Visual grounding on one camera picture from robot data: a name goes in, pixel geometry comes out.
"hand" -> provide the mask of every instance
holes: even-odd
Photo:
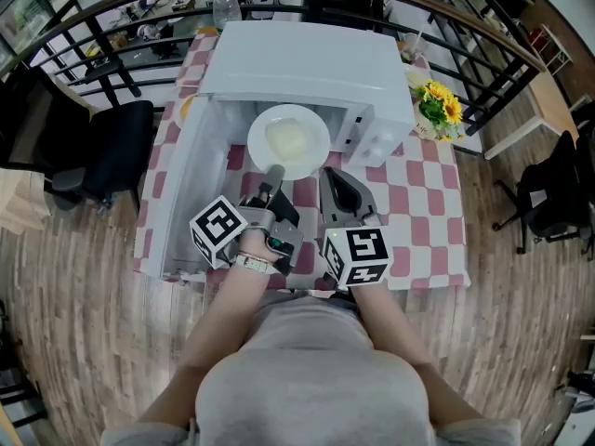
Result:
[[[270,263],[279,259],[279,255],[271,251],[264,243],[264,232],[259,229],[247,229],[240,235],[240,251],[247,255],[261,257]]]

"gray shirt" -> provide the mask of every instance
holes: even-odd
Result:
[[[518,421],[434,430],[428,396],[402,359],[374,350],[357,317],[312,297],[262,308],[250,336],[205,377],[190,433],[160,424],[108,430],[104,446],[517,446]]]

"white plate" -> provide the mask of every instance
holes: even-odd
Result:
[[[280,119],[296,119],[303,124],[310,150],[302,160],[283,163],[271,150],[266,138],[267,126]],[[284,180],[300,180],[312,175],[323,166],[330,148],[331,139],[324,121],[314,111],[297,104],[282,104],[267,109],[255,119],[248,132],[248,153],[252,161],[262,172],[266,172],[271,165],[284,166]]]

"wooden floor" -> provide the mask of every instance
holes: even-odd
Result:
[[[488,133],[525,117],[507,111]],[[595,265],[576,242],[517,256],[519,227],[491,230],[511,212],[492,181],[518,179],[555,142],[540,129],[489,163],[459,153],[472,286],[397,294],[446,380],[484,414],[520,418],[527,445],[550,444],[567,414],[552,389],[593,323]],[[66,444],[97,444],[104,427],[134,420],[173,373],[208,297],[202,286],[134,274],[134,227],[122,197],[108,216],[85,206],[48,219],[43,232],[0,233],[0,297]]]

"flower pot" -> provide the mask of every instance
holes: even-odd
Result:
[[[414,130],[416,134],[420,138],[427,138],[429,140],[437,140],[436,129],[434,129],[434,124],[431,123],[430,119],[428,119],[424,114],[421,113],[419,110],[419,102],[413,107],[413,114],[416,119],[416,124],[414,125]]]

